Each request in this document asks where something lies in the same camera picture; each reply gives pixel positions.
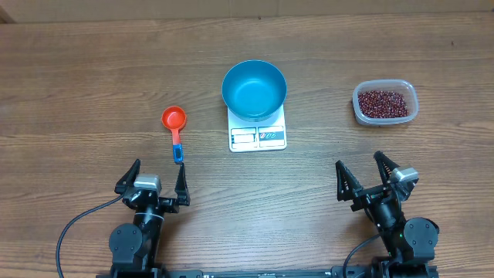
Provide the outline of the red measuring scoop blue handle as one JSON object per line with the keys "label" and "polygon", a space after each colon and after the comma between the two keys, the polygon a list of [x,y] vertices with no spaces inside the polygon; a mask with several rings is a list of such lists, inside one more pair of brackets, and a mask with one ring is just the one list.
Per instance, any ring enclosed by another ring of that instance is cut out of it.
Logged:
{"label": "red measuring scoop blue handle", "polygon": [[161,122],[171,132],[174,162],[180,164],[184,160],[180,131],[186,125],[187,115],[179,106],[171,106],[162,113]]}

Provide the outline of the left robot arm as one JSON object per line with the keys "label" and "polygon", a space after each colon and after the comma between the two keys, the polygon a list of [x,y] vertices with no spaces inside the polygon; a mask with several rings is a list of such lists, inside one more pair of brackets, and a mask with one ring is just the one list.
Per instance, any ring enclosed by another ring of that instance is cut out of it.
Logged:
{"label": "left robot arm", "polygon": [[175,198],[161,196],[161,179],[140,173],[140,160],[115,185],[122,202],[134,210],[132,223],[116,227],[109,238],[112,252],[111,277],[169,277],[163,266],[156,264],[157,249],[165,214],[176,214],[181,206],[190,205],[185,166],[179,164],[174,188]]}

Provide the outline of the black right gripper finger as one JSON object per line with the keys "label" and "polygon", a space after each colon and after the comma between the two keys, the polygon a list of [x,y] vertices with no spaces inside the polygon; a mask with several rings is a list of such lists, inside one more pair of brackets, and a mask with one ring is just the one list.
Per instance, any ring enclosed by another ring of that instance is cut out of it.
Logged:
{"label": "black right gripper finger", "polygon": [[394,169],[399,168],[400,165],[394,163],[390,158],[388,158],[382,151],[376,151],[374,153],[374,160],[377,162],[377,168],[381,181],[383,184],[396,183],[397,179],[392,177],[392,172]]}
{"label": "black right gripper finger", "polygon": [[337,174],[337,200],[349,201],[356,198],[359,192],[363,190],[360,182],[342,161],[337,161],[335,167]]}

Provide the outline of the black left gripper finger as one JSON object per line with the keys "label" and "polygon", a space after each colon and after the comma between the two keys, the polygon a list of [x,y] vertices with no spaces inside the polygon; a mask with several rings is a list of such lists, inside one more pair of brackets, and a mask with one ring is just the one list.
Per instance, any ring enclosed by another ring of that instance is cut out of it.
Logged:
{"label": "black left gripper finger", "polygon": [[130,169],[116,183],[114,192],[116,194],[124,194],[125,191],[134,185],[136,177],[140,173],[140,159],[136,159]]}
{"label": "black left gripper finger", "polygon": [[176,181],[174,191],[177,194],[178,204],[189,206],[191,199],[190,199],[188,186],[187,186],[187,182],[186,182],[185,166],[184,166],[184,163],[180,163],[179,165],[180,165],[180,168],[179,168],[178,178]]}

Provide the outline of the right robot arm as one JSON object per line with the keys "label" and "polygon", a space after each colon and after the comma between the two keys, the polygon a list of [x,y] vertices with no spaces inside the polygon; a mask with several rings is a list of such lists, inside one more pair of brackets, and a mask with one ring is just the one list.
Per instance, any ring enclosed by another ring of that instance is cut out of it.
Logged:
{"label": "right robot arm", "polygon": [[[342,161],[335,164],[337,200],[351,201],[351,210],[363,210],[377,229],[377,235],[356,246],[341,267],[334,267],[342,277],[437,277],[435,258],[440,228],[430,219],[406,219],[402,203],[407,201],[418,183],[418,172],[411,166],[394,163],[383,152],[374,153],[381,184],[365,188]],[[350,266],[353,255],[380,238],[386,256],[372,259],[369,266]]]}

